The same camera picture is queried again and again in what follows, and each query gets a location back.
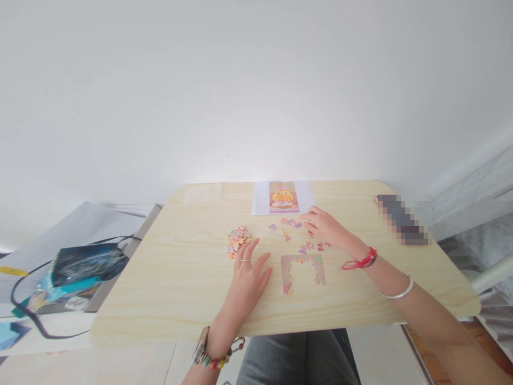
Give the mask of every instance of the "yellow cartoon character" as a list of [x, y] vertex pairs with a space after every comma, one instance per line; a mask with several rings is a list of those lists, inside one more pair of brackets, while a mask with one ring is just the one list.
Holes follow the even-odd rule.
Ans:
[[273, 194], [273, 207], [286, 209], [288, 207], [294, 207], [292, 201], [294, 200], [294, 196], [290, 191], [281, 185], [277, 191]]

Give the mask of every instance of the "jeans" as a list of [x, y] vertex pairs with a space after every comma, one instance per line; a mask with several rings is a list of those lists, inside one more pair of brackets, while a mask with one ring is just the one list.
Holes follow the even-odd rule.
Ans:
[[237, 384], [358, 382], [333, 332], [322, 330], [251, 337]]

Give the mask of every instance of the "smartphone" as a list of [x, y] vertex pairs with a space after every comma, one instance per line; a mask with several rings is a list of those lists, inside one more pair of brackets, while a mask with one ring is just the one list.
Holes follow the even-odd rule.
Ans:
[[399, 195], [378, 195], [376, 203], [384, 218], [398, 235], [401, 244], [407, 246], [423, 246], [431, 244], [427, 230], [420, 226], [410, 209]]

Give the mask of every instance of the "light wood grain tabletop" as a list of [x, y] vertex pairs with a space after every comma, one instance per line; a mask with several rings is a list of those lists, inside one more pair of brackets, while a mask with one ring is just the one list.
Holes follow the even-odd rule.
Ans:
[[[475, 315], [480, 301], [466, 278], [434, 242], [401, 245], [379, 214], [374, 196], [394, 194], [378, 181], [311, 182], [317, 204], [383, 258], [411, 275], [457, 317]], [[198, 338], [221, 308], [233, 274], [228, 235], [245, 225], [259, 237], [256, 257], [267, 251], [273, 273], [246, 336], [334, 329], [402, 321], [363, 271], [341, 271], [350, 257], [335, 247], [320, 255], [326, 285], [314, 282], [311, 264], [292, 264], [293, 293], [283, 294], [281, 256], [297, 255], [308, 239], [305, 226], [282, 225], [282, 216], [251, 216], [253, 183], [190, 184], [169, 199], [98, 311], [94, 345], [118, 347]], [[276, 224], [278, 230], [269, 230]], [[291, 237], [284, 241], [283, 231]]]

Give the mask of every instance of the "silver bangle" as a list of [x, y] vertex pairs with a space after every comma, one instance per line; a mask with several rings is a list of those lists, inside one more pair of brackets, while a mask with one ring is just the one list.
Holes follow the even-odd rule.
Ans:
[[413, 284], [414, 284], [414, 281], [413, 279], [411, 278], [411, 276], [409, 275], [406, 275], [408, 277], [408, 279], [410, 280], [410, 284], [408, 285], [408, 289], [406, 289], [404, 292], [402, 292], [401, 294], [397, 294], [396, 296], [386, 296], [384, 295], [383, 293], [381, 293], [381, 295], [385, 298], [388, 298], [388, 299], [399, 299], [399, 298], [402, 298], [402, 297], [405, 297], [412, 289], [413, 289]]

